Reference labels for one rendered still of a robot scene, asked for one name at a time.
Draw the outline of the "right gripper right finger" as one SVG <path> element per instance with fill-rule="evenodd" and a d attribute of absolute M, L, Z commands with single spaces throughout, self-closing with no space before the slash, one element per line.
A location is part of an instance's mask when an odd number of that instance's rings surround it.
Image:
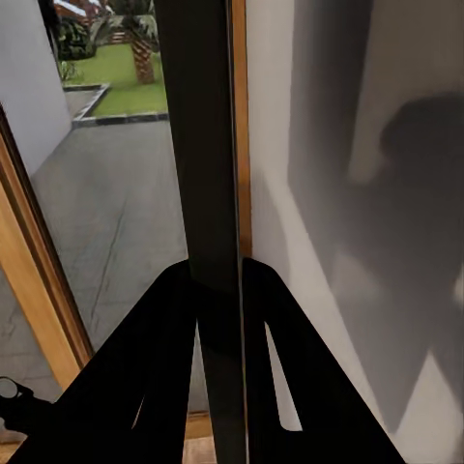
<path fill-rule="evenodd" d="M 278 273 L 242 261 L 247 464 L 406 464 Z M 303 431 L 280 425 L 265 323 Z"/>

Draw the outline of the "poster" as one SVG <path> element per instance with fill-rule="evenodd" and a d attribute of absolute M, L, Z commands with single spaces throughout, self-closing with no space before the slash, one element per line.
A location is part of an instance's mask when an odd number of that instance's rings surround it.
<path fill-rule="evenodd" d="M 247 464 L 232 0 L 154 0 L 217 464 Z"/>

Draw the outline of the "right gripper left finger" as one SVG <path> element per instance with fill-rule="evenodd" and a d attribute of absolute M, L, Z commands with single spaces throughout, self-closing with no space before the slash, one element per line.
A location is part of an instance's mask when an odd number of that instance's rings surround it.
<path fill-rule="evenodd" d="M 7 464 L 182 464 L 196 309 L 168 267 Z"/>

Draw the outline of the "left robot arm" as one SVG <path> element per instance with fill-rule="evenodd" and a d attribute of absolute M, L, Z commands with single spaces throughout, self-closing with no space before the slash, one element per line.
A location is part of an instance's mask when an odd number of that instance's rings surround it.
<path fill-rule="evenodd" d="M 31 434 L 53 406 L 11 378 L 0 377 L 0 427 Z"/>

